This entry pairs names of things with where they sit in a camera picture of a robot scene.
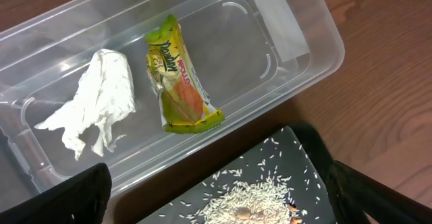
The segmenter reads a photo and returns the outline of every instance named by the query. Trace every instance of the brown wood surface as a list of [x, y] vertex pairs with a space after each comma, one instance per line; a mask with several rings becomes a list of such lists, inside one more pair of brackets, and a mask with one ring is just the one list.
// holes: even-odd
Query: brown wood surface
[[[0, 0], [0, 30], [68, 1]], [[164, 174], [111, 199], [106, 223], [138, 221], [277, 125], [298, 120], [317, 127], [337, 160], [432, 207], [432, 0], [325, 1], [346, 48], [341, 68]]]

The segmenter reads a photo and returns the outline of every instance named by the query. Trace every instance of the food packet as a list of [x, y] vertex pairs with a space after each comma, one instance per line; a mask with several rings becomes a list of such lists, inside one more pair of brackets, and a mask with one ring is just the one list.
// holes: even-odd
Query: food packet
[[198, 134], [220, 124], [225, 117], [210, 104], [196, 76], [177, 19], [169, 15], [145, 39], [147, 73], [159, 99], [164, 130]]

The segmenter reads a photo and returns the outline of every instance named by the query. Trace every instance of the plastic container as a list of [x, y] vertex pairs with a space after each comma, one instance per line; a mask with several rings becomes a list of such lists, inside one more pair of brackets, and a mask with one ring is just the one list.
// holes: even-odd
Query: plastic container
[[[142, 36], [169, 13], [179, 19], [212, 104], [227, 118], [203, 134], [162, 130], [146, 74]], [[34, 125], [72, 99], [102, 48], [127, 56], [137, 112], [113, 126], [113, 138], [127, 136], [103, 158], [90, 150], [98, 129], [86, 130], [77, 162], [61, 142], [63, 130]], [[114, 196], [322, 80], [343, 58], [324, 0], [75, 0], [0, 34], [0, 126], [38, 192], [104, 162]]]

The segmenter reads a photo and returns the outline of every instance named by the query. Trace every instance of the snack package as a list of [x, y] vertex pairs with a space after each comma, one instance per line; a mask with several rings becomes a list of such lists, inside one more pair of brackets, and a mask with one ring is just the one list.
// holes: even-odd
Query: snack package
[[147, 72], [153, 84], [166, 132], [198, 134], [225, 117], [210, 104], [190, 61], [177, 19], [169, 15], [159, 30], [146, 34]]

